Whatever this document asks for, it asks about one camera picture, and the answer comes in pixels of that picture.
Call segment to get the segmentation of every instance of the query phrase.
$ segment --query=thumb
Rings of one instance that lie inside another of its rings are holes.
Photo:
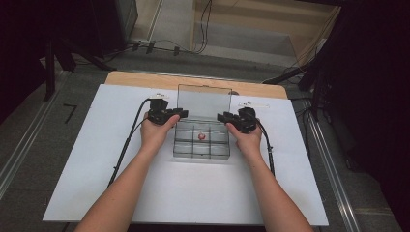
[[[232,135],[238,139],[238,135],[239,135],[241,132],[238,131],[238,130],[235,128],[235,126],[233,126],[233,125],[230,124],[230,123],[227,123],[227,124],[226,124],[226,127],[228,128],[229,132],[232,133]]]
[[[168,121],[166,121],[166,123],[164,124],[164,126],[166,127],[166,130],[168,131],[172,127],[174,127],[175,124],[178,123],[179,119],[180,119],[180,116],[178,114],[170,117]]]

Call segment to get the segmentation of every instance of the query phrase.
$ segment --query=black controller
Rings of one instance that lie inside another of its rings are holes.
[[[218,114],[218,121],[222,123],[231,123],[242,133],[250,133],[256,129],[256,112],[253,108],[244,107],[238,110],[238,114],[223,112]]]
[[[168,119],[176,114],[181,118],[188,117],[188,111],[183,108],[167,109],[168,101],[163,99],[151,99],[150,110],[148,111],[148,120],[157,124],[164,125]]]

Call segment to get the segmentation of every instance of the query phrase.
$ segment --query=small red object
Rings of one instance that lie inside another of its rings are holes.
[[[199,139],[199,140],[204,140],[205,137],[206,137],[206,135],[205,135],[204,133],[200,133],[200,134],[198,135],[198,139]]]

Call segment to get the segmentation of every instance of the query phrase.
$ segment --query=white board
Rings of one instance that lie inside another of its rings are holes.
[[[80,221],[106,189],[140,104],[162,93],[176,107],[177,91],[101,85],[84,121],[44,215],[46,221]],[[323,204],[288,100],[232,96],[231,112],[239,103],[268,104],[256,108],[272,146],[276,175],[311,225],[328,225]],[[149,103],[143,108],[148,111]],[[154,158],[132,217],[133,222],[262,224],[245,161],[230,137],[230,158],[175,159],[174,129]],[[118,175],[137,153],[136,132]],[[268,163],[265,139],[261,151]]]

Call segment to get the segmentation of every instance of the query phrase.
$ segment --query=glass panel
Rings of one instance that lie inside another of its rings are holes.
[[[178,107],[189,111],[175,128],[174,157],[227,160],[229,134],[217,114],[229,111],[231,89],[180,85]]]

